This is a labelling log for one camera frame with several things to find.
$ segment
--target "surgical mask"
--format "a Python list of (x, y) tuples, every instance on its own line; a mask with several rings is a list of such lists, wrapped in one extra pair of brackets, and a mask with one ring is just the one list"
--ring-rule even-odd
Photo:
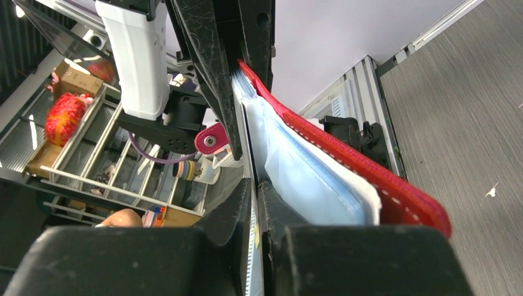
[[(329, 156), (285, 125), (240, 71), (233, 74), (233, 90), (245, 107), (259, 181), (271, 181), (283, 201), (312, 224), (378, 223), (381, 203), (370, 184), (365, 187), (370, 191), (362, 194), (361, 186), (351, 186), (354, 182), (334, 172), (332, 165), (326, 165)], [(339, 166), (343, 174), (358, 178), (352, 181), (364, 182)]]

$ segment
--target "cardboard box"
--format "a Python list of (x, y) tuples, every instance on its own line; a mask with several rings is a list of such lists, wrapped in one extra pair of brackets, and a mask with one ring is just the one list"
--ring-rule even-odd
[(95, 212), (96, 215), (108, 217), (111, 215), (111, 210), (108, 208), (102, 208), (95, 205), (89, 206)]
[(201, 218), (198, 215), (175, 208), (167, 208), (163, 217), (162, 227), (189, 227), (200, 221)]
[(22, 171), (22, 174), (26, 173), (30, 175), (40, 176), (42, 178), (49, 179), (49, 172), (40, 169), (40, 166), (52, 167), (54, 161), (60, 155), (62, 148), (60, 146), (53, 145), (49, 142), (43, 142), (35, 151), (27, 166)]
[(90, 94), (92, 97), (96, 97), (104, 84), (101, 79), (78, 71), (65, 61), (54, 69), (54, 73), (60, 78), (60, 81), (53, 87), (55, 100), (64, 93)]

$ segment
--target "red fabric pouch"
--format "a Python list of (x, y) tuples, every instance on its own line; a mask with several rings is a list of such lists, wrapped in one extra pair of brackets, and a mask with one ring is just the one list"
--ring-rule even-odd
[[(382, 202), (380, 224), (432, 226), (447, 239), (450, 238), (451, 224), (447, 211), (436, 200), (285, 107), (265, 88), (243, 60), (239, 60), (239, 65), (258, 95), (274, 108), (286, 125), (376, 188)], [(202, 153), (213, 151), (213, 148), (204, 145), (207, 136), (226, 142), (223, 126), (213, 125), (199, 133), (195, 139), (195, 145)]]

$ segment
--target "black bracket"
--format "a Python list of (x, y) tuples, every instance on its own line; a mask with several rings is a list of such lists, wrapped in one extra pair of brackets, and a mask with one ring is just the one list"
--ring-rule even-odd
[(327, 133), (392, 171), (383, 128), (380, 124), (373, 123), (371, 125), (366, 121), (360, 131), (356, 118), (325, 116), (319, 122), (323, 124), (323, 130)]
[(160, 0), (96, 0), (109, 3), (111, 5), (139, 12), (147, 17), (147, 21), (150, 22), (156, 18), (156, 7), (160, 3)]
[(206, 128), (202, 125), (207, 102), (194, 91), (171, 86), (164, 118), (156, 121), (140, 119), (126, 114), (118, 116), (118, 124), (136, 136), (177, 154), (196, 152), (194, 139)]
[(272, 85), (274, 0), (166, 0), (180, 45), (189, 57), (202, 93), (225, 128), (234, 159), (242, 151), (231, 72), (244, 59), (265, 86)]

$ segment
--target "person's hand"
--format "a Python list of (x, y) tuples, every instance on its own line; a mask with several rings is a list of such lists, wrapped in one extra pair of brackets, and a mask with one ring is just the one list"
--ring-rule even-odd
[(130, 208), (113, 213), (101, 224), (107, 227), (143, 227), (142, 218)]
[(79, 98), (85, 103), (86, 106), (90, 106), (94, 103), (94, 99), (88, 94), (82, 94)]
[(51, 82), (47, 84), (46, 89), (50, 92), (53, 92), (54, 86), (60, 81), (60, 77), (54, 73), (54, 71), (51, 73)]

